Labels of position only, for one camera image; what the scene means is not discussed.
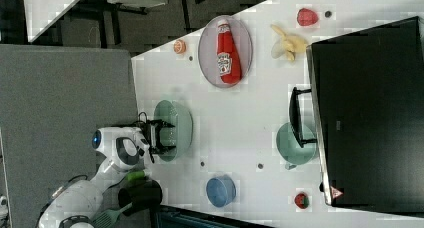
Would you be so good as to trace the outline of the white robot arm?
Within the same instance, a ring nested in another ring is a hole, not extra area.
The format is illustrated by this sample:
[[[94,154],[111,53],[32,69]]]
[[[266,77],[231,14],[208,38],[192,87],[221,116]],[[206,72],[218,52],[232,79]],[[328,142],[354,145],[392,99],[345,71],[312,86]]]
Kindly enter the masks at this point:
[[[152,175],[135,167],[146,154],[153,156],[171,150],[160,141],[160,132],[174,125],[160,120],[135,122],[129,126],[99,128],[92,137],[93,149],[104,156],[96,174],[88,179],[76,176],[60,187],[43,208],[36,228],[111,228],[125,209],[100,210],[104,193],[124,179]]]

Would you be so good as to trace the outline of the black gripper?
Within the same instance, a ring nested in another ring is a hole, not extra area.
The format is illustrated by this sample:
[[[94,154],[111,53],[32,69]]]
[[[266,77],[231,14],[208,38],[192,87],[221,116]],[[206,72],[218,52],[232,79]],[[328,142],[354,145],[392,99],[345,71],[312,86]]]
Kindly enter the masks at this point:
[[[148,150],[151,154],[165,154],[176,148],[176,146],[158,146],[158,132],[156,129],[159,126],[166,128],[175,127],[175,125],[163,120],[147,120],[141,125],[143,136],[149,145]]]

